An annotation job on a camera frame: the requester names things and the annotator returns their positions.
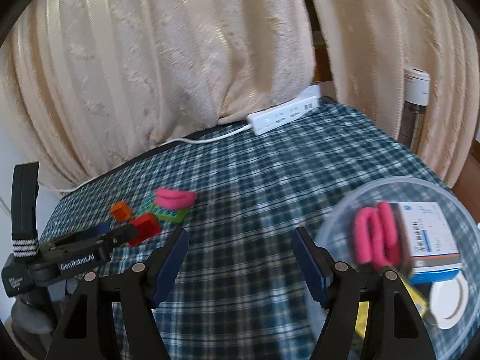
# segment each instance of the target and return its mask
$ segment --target pink foam tube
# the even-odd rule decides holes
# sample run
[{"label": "pink foam tube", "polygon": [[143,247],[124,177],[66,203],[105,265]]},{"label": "pink foam tube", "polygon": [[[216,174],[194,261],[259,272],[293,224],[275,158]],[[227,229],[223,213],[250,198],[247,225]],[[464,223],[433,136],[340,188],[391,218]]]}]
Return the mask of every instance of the pink foam tube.
[{"label": "pink foam tube", "polygon": [[355,246],[355,258],[358,264],[366,264],[372,261],[370,231],[368,227],[369,218],[376,210],[372,207],[362,208],[357,212],[353,227],[353,243]]},{"label": "pink foam tube", "polygon": [[155,204],[167,210],[182,210],[192,207],[197,199],[196,192],[175,191],[158,188],[155,192]]},{"label": "pink foam tube", "polygon": [[382,221],[377,210],[370,214],[370,232],[371,232],[371,253],[375,268],[380,269],[391,265],[391,262],[385,257],[385,244],[383,240]]},{"label": "pink foam tube", "polygon": [[389,202],[380,202],[377,207],[383,228],[386,256],[392,266],[399,266],[402,260],[402,252],[392,207]]}]

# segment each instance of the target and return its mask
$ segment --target table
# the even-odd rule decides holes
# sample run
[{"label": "table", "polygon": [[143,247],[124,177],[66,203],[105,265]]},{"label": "table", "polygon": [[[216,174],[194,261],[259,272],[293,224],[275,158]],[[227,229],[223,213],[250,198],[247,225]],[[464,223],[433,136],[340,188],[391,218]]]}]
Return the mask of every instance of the table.
[{"label": "table", "polygon": [[[235,128],[223,127],[205,138]],[[213,144],[180,144],[144,154],[64,197],[42,240],[112,223],[111,204],[124,200],[135,212],[160,186],[196,191],[198,199],[183,222],[190,233],[189,252],[171,294],[154,311],[172,359],[308,359],[315,342],[290,232],[304,226],[314,236],[349,191],[387,176],[442,185],[365,115],[323,104],[261,136],[244,132]],[[145,260],[176,226],[161,225],[161,234],[145,243],[115,249],[100,274],[116,274]],[[122,356],[128,359],[118,304],[114,316]],[[437,354],[448,350],[443,333],[431,339]]]}]

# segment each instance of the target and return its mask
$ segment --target beige curtain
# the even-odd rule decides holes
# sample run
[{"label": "beige curtain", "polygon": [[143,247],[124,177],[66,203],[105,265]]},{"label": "beige curtain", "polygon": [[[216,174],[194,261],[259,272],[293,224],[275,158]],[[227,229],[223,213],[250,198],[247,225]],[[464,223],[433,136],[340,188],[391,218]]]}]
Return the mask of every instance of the beige curtain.
[{"label": "beige curtain", "polygon": [[430,73],[419,157],[449,186],[465,163],[479,110],[471,26],[451,0],[313,0],[340,103],[398,136],[405,65]]},{"label": "beige curtain", "polygon": [[71,188],[313,71],[303,0],[35,0],[0,49],[0,117],[39,180]]}]

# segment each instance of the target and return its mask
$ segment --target white power strip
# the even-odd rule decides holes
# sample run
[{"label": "white power strip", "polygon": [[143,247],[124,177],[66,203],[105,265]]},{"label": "white power strip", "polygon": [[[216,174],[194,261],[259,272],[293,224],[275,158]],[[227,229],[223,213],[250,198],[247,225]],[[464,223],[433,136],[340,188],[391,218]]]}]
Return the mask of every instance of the white power strip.
[{"label": "white power strip", "polygon": [[300,119],[318,105],[318,88],[312,86],[287,103],[248,115],[247,121],[253,133],[260,135]]}]

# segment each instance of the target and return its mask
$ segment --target blue gripper pad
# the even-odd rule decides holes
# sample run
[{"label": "blue gripper pad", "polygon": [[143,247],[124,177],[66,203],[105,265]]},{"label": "blue gripper pad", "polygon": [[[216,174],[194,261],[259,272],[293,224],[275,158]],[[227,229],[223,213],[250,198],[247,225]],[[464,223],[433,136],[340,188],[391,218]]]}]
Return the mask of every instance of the blue gripper pad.
[{"label": "blue gripper pad", "polygon": [[315,248],[317,248],[317,246],[314,244],[314,242],[308,235],[307,231],[303,227],[299,227],[292,232],[293,254],[295,255],[300,269],[303,272],[303,276],[305,277],[305,281],[307,282],[311,297],[316,302],[319,302],[322,307],[328,307],[329,298],[327,297],[326,289],[330,285],[330,282],[323,275],[314,259],[314,256],[310,252],[310,249],[304,240],[305,235],[310,240],[309,243],[311,243]]},{"label": "blue gripper pad", "polygon": [[85,239],[93,238],[101,234],[106,234],[111,231],[111,227],[108,223],[101,223],[86,230],[82,230],[78,233],[75,233],[75,241],[83,241]]},{"label": "blue gripper pad", "polygon": [[188,231],[182,230],[155,278],[154,291],[151,298],[152,304],[155,308],[167,299],[167,296],[173,288],[173,283],[180,267],[182,266],[187,251]]}]

